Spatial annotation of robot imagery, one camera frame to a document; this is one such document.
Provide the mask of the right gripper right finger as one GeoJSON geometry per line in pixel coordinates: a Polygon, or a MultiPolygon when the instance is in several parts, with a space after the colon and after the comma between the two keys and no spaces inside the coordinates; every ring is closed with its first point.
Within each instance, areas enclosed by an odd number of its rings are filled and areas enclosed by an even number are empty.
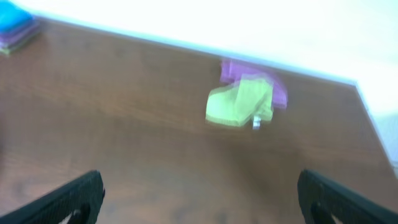
{"type": "Polygon", "coordinates": [[[396,213],[313,170],[301,171],[297,191],[306,224],[397,224],[396,213]]]}

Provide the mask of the blue microfiber cloth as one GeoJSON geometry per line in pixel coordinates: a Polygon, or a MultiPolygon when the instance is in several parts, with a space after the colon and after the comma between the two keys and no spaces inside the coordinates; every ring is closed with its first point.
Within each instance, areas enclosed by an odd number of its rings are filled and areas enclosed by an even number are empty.
{"type": "Polygon", "coordinates": [[[1,33],[8,32],[32,19],[32,15],[19,6],[9,1],[1,1],[1,33]]]}

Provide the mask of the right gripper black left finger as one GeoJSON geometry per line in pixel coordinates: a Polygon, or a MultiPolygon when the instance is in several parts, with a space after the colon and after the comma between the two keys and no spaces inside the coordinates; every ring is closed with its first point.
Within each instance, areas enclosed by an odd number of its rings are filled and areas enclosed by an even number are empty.
{"type": "Polygon", "coordinates": [[[69,218],[68,223],[95,224],[104,195],[100,172],[91,170],[43,197],[2,216],[1,223],[61,223],[69,218]]]}

